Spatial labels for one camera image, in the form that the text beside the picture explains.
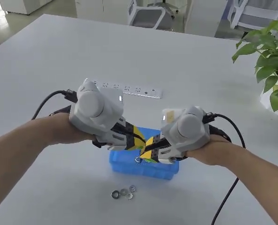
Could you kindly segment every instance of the blue container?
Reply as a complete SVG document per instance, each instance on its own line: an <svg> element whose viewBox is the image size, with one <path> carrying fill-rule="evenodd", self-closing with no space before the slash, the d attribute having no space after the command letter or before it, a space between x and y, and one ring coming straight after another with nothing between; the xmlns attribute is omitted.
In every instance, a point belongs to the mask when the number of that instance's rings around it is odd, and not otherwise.
<svg viewBox="0 0 278 225"><path fill-rule="evenodd" d="M146 140L151 136L158 135L159 130L139 127ZM163 163L146 163L144 160L141 163L135 162L135 158L140 155L140 150L132 151L111 151L110 164L112 170L119 173L143 175L148 177L155 177L165 180L171 180L172 177L178 173L179 161L174 164Z"/></svg>

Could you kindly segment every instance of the white power strip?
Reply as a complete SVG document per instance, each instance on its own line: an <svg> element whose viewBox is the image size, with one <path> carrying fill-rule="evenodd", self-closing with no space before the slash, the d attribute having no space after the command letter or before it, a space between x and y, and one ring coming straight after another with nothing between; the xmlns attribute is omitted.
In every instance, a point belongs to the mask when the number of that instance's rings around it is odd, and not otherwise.
<svg viewBox="0 0 278 225"><path fill-rule="evenodd" d="M103 88L119 88L124 94L137 95L149 98L162 98L163 91L158 88L151 88L139 85L128 85L119 82L104 82L100 80L92 80L97 87Z"/></svg>

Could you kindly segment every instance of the forearm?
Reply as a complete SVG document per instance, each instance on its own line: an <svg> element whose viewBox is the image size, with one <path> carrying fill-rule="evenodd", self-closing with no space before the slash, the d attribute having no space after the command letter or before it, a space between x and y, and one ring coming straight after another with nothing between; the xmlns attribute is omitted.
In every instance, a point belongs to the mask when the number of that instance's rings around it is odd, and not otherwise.
<svg viewBox="0 0 278 225"><path fill-rule="evenodd" d="M0 203L48 145L47 125L30 121L0 137Z"/></svg>
<svg viewBox="0 0 278 225"><path fill-rule="evenodd" d="M248 188L278 225L278 166L234 147L224 165Z"/></svg>

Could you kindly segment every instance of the white chair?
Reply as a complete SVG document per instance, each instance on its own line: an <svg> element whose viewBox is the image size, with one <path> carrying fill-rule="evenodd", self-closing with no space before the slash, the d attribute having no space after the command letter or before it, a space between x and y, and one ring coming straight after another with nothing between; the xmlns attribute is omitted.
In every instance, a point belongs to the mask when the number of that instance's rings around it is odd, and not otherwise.
<svg viewBox="0 0 278 225"><path fill-rule="evenodd" d="M172 27L172 17L164 7L143 7L142 1L131 0L128 7L128 25L168 30Z"/></svg>
<svg viewBox="0 0 278 225"><path fill-rule="evenodd" d="M232 29L260 30L278 19L278 0L233 0L227 19Z"/></svg>

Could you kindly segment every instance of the human hand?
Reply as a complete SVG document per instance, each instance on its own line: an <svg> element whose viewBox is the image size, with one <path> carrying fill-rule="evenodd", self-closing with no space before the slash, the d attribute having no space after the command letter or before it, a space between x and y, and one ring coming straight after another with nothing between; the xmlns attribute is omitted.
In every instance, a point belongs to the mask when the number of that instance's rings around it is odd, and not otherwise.
<svg viewBox="0 0 278 225"><path fill-rule="evenodd" d="M84 140L94 140L95 136L80 131L69 122L68 113L57 113L52 116L33 120L41 123L46 130L48 145L70 144Z"/></svg>
<svg viewBox="0 0 278 225"><path fill-rule="evenodd" d="M211 135L209 143L200 149L187 151L186 156L195 158L207 165L224 166L227 158L230 156L230 153L234 151L233 148L240 147L228 142L222 136Z"/></svg>

